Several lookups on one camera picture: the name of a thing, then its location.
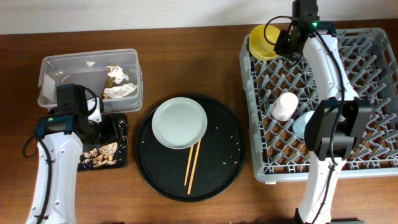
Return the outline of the yellow bowl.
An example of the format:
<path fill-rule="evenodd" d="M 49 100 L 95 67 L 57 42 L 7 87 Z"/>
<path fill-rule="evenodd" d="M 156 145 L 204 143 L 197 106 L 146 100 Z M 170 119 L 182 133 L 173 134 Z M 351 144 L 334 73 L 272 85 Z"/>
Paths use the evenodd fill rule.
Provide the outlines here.
<path fill-rule="evenodd" d="M 278 36 L 280 34 L 280 29 L 273 25 L 268 25 L 267 29 L 264 30 L 265 25 L 258 25 L 251 31 L 249 35 L 249 51 L 253 57 L 258 60 L 267 61 L 273 58 L 278 57 L 278 55 L 274 51 L 274 46 L 270 44 L 267 39 L 276 43 Z"/>

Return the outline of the white napkin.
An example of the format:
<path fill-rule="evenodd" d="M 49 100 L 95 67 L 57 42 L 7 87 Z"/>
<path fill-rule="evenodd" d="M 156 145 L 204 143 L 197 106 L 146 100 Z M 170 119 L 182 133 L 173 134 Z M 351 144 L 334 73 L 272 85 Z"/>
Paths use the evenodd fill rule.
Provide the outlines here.
<path fill-rule="evenodd" d="M 123 72 L 123 69 L 118 65 L 109 65 L 106 67 L 108 70 L 108 78 L 114 84 L 120 84 L 123 81 L 128 81 L 129 76 Z"/>
<path fill-rule="evenodd" d="M 102 99 L 122 98 L 134 92 L 136 88 L 137 85 L 133 83 L 114 86 L 112 88 L 105 88 L 102 93 Z"/>

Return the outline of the pink cup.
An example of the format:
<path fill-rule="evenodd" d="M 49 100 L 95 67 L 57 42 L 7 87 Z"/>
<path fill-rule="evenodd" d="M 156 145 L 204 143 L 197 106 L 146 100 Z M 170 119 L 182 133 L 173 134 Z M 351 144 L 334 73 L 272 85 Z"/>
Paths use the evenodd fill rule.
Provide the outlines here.
<path fill-rule="evenodd" d="M 271 115 L 279 121 L 288 121 L 298 106 L 299 99 L 294 93 L 282 93 L 273 103 Z"/>

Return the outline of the grey round plate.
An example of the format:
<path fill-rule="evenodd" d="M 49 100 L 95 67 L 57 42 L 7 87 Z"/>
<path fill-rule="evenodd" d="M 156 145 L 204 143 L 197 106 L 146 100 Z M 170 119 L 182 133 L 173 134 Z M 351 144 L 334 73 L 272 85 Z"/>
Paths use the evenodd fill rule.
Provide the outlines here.
<path fill-rule="evenodd" d="M 204 136 L 207 125 L 204 108 L 187 97 L 166 100 L 152 117 L 156 140 L 171 149 L 185 149 L 196 144 Z"/>

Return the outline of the blue cup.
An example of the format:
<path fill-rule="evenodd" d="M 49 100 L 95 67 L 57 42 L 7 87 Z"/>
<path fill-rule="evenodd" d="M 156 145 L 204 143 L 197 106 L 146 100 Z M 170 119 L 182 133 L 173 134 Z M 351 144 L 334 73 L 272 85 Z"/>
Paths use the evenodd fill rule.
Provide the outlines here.
<path fill-rule="evenodd" d="M 298 117 L 294 121 L 292 129 L 298 138 L 300 138 L 300 139 L 304 138 L 305 127 L 313 114 L 314 114 L 314 111 L 308 111 L 308 112 L 304 113 L 303 115 L 301 115 L 300 117 Z"/>

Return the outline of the wooden chopstick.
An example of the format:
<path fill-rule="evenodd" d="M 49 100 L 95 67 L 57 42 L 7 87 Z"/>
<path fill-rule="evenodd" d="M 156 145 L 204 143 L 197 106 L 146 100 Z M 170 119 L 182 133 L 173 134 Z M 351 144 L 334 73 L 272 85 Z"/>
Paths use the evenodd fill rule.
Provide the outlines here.
<path fill-rule="evenodd" d="M 187 190 L 187 194 L 188 195 L 190 195 L 191 191 L 192 191 L 192 185 L 193 185 L 193 180 L 194 180 L 195 171 L 196 171 L 196 167 L 197 167 L 197 161 L 198 161 L 198 154 L 199 154 L 199 151 L 200 151 L 200 146 L 201 146 L 201 140 L 198 141 L 197 149 L 195 151 L 195 157 L 194 157 L 194 161 L 193 161 L 193 166 L 192 166 L 191 175 L 190 175 L 190 181 L 189 181 L 188 190 Z"/>
<path fill-rule="evenodd" d="M 193 148 L 194 148 L 194 145 L 191 145 L 190 146 L 189 155 L 188 155 L 187 168 L 186 168 L 186 172 L 185 172 L 184 186 L 187 185 L 188 173 L 189 173 L 189 170 L 190 170 L 190 164 L 191 164 L 191 159 L 192 159 L 192 154 L 193 154 Z"/>

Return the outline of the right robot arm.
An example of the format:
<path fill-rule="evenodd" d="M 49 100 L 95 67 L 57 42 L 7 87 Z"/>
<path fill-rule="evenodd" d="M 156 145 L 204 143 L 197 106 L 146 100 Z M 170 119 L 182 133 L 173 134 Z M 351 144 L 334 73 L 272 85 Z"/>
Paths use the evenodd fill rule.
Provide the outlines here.
<path fill-rule="evenodd" d="M 358 148 L 372 114 L 348 80 L 338 52 L 332 22 L 295 18 L 278 38 L 275 51 L 298 50 L 308 62 L 318 93 L 318 106 L 305 126 L 310 168 L 295 223 L 331 223 L 337 180 L 351 153 Z"/>

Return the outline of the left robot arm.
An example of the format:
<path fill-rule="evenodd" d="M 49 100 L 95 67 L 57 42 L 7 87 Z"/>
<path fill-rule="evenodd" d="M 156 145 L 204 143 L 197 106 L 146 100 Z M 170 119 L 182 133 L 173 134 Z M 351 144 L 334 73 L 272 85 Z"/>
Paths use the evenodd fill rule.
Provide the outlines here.
<path fill-rule="evenodd" d="M 39 167 L 27 223 L 76 223 L 76 175 L 83 150 L 121 137 L 115 116 L 92 121 L 85 116 L 83 120 L 88 123 L 84 131 L 78 131 L 77 117 L 72 114 L 45 116 L 35 127 Z"/>

